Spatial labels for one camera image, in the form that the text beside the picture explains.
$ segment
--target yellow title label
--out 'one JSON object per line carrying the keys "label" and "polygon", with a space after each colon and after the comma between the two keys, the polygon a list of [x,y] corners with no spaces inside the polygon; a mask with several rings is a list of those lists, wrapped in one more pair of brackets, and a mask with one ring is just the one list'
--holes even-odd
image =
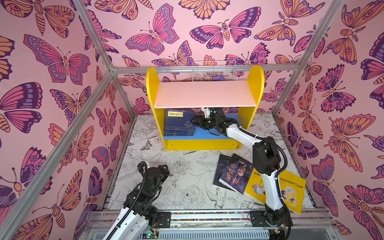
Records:
{"label": "yellow title label", "polygon": [[183,112],[168,112],[168,117],[182,117]]}

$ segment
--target pink shelf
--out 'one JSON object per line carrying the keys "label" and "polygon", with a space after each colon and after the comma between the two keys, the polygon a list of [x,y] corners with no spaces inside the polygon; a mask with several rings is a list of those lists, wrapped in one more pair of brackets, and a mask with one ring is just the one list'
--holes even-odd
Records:
{"label": "pink shelf", "polygon": [[154,108],[255,107],[247,81],[159,83]]}

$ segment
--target stack of books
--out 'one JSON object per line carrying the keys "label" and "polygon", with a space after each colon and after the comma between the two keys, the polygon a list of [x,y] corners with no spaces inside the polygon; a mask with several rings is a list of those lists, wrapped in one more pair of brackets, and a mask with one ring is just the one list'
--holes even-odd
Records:
{"label": "stack of books", "polygon": [[[281,195],[287,207],[300,214],[304,200],[305,179],[286,170],[279,177]],[[265,188],[261,174],[254,169],[252,163],[236,154],[232,157],[220,155],[214,185],[241,195],[249,195],[265,204]]]}
{"label": "stack of books", "polygon": [[193,136],[196,125],[190,120],[194,117],[194,111],[167,109],[164,136]]}

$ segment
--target wire basket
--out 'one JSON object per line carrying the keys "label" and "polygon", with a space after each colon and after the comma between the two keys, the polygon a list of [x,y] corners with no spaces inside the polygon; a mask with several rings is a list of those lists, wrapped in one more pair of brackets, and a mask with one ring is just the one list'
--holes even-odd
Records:
{"label": "wire basket", "polygon": [[213,61],[194,61],[192,81],[238,81],[236,65],[225,65],[227,61],[215,61],[222,65],[210,65]]}

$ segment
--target white floral mat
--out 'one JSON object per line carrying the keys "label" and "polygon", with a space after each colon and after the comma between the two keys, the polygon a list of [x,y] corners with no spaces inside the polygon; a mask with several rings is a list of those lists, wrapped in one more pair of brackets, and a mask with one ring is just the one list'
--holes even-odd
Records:
{"label": "white floral mat", "polygon": [[[299,175],[271,114],[256,114],[250,131],[273,137],[288,157],[287,170]],[[218,209],[219,206],[222,206],[222,209],[263,208],[263,205],[249,196],[242,196],[221,187],[216,190],[213,185],[219,155],[231,156],[234,153],[252,161],[251,151],[245,146],[235,151],[165,151],[153,115],[140,115],[118,173],[108,209],[121,209],[127,194],[142,181],[142,176],[136,169],[141,161],[149,162],[150,167],[162,164],[169,167],[170,176],[163,183],[161,194],[153,203],[160,210]],[[313,208],[307,193],[303,208]]]}

